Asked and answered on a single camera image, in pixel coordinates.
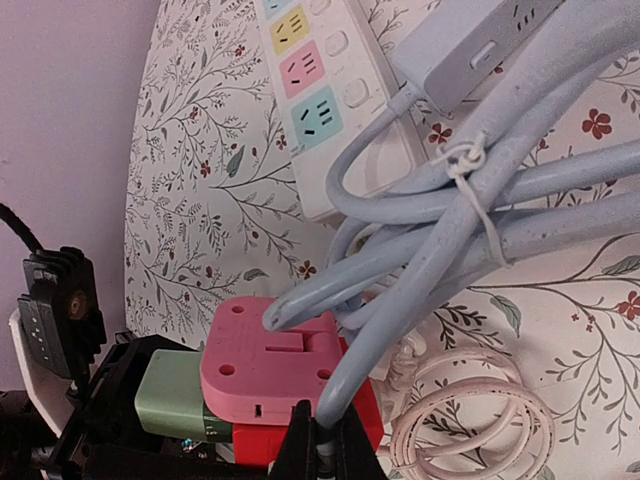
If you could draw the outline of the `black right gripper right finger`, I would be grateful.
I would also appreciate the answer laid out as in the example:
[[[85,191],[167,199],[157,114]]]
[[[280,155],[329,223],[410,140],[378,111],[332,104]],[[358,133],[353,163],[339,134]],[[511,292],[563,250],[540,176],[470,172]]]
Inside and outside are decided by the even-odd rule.
[[[350,405],[335,428],[337,480],[387,480],[357,410]]]

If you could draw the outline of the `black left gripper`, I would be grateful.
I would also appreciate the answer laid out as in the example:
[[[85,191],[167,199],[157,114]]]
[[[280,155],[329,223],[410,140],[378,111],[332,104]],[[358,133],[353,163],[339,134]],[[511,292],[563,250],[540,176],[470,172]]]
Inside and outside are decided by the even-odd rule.
[[[178,438],[146,432],[134,398],[153,354],[186,347],[153,335],[111,348],[71,407],[60,435],[21,391],[1,395],[1,476],[4,479],[264,479],[263,468],[186,454]]]

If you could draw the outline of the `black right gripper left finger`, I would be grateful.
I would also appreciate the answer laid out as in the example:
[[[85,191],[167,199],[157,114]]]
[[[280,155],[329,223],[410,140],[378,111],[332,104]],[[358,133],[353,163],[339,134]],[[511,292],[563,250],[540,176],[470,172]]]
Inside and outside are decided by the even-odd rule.
[[[294,407],[279,454],[268,474],[271,480],[316,480],[316,422],[311,402],[301,400]]]

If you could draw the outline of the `red cube socket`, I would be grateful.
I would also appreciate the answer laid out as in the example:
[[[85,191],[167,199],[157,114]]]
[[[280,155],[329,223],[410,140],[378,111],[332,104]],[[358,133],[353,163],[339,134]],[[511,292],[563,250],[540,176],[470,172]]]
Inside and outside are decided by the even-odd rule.
[[[371,380],[364,381],[353,400],[353,406],[373,453],[376,453],[384,428]],[[287,426],[235,424],[232,430],[235,463],[247,467],[266,468],[277,460],[283,445],[288,442],[288,437],[294,441],[295,446],[300,446],[302,453],[306,453],[307,444],[314,440],[313,427],[311,415],[296,412],[296,407]]]

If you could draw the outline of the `green plug adapter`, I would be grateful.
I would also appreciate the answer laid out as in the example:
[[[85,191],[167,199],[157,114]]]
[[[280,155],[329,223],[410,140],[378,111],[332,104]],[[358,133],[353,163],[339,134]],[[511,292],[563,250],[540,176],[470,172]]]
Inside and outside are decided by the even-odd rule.
[[[143,430],[175,439],[230,443],[232,425],[207,407],[198,351],[158,349],[150,358],[135,395]]]

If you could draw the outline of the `pink plug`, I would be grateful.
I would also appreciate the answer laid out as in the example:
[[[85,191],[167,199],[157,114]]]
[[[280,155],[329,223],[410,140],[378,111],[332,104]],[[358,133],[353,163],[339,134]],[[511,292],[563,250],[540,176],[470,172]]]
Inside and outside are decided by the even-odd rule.
[[[271,298],[237,297],[216,310],[202,354],[208,409],[232,424],[285,426],[301,400],[313,406],[342,358],[333,316],[289,331],[263,328]]]

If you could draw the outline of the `white multicolour power strip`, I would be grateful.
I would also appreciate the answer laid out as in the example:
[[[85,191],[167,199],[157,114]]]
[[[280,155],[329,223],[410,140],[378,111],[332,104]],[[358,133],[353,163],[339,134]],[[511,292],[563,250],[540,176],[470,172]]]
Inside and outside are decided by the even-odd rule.
[[[302,212],[334,222],[326,175],[399,83],[359,2],[258,1],[255,9]]]

